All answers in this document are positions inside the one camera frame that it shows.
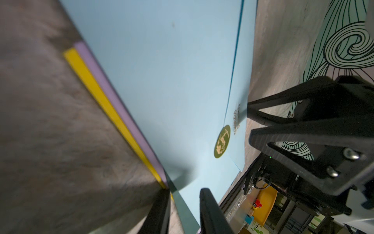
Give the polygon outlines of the teal envelope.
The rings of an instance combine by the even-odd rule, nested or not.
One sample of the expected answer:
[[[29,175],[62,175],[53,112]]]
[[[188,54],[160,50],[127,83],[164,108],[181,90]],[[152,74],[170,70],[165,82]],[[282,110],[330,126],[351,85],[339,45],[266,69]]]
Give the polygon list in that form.
[[[244,168],[257,1],[62,1],[191,215]]]

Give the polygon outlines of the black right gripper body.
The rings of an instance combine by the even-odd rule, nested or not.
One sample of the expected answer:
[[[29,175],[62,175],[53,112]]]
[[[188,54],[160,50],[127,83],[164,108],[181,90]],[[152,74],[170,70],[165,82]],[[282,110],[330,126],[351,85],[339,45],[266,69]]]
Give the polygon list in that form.
[[[374,178],[374,86],[360,77],[314,78],[249,102],[247,117],[263,125],[252,147],[326,194]]]

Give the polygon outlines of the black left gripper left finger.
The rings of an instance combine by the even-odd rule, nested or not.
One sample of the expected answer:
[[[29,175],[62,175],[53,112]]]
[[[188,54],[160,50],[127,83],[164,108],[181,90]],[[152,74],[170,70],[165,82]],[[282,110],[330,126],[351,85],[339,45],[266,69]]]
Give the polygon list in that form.
[[[170,191],[162,189],[138,234],[168,234],[170,219]]]

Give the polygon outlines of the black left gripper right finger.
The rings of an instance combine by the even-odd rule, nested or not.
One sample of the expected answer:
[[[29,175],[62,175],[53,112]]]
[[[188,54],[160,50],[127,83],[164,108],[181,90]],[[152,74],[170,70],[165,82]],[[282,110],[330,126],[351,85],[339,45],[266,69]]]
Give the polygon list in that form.
[[[200,225],[202,234],[234,234],[208,188],[200,191]]]

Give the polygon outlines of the lavender envelope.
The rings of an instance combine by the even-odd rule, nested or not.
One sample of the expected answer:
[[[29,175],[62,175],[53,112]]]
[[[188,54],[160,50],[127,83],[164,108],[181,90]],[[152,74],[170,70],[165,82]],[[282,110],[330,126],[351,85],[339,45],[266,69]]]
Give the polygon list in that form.
[[[159,162],[157,156],[155,155],[153,149],[148,144],[147,140],[139,130],[138,126],[134,122],[133,118],[129,114],[127,108],[120,100],[117,92],[114,90],[113,86],[109,82],[106,74],[101,69],[101,66],[98,64],[97,60],[93,56],[91,50],[88,48],[85,42],[80,41],[74,44],[74,49],[78,51],[80,57],[83,59],[85,65],[90,70],[91,74],[94,76],[94,79],[101,87],[102,91],[115,108],[120,118],[130,131],[131,135],[134,137],[140,148],[143,150],[147,159],[150,161],[154,169],[157,171],[162,181],[168,187],[167,177],[164,171],[163,166]]]

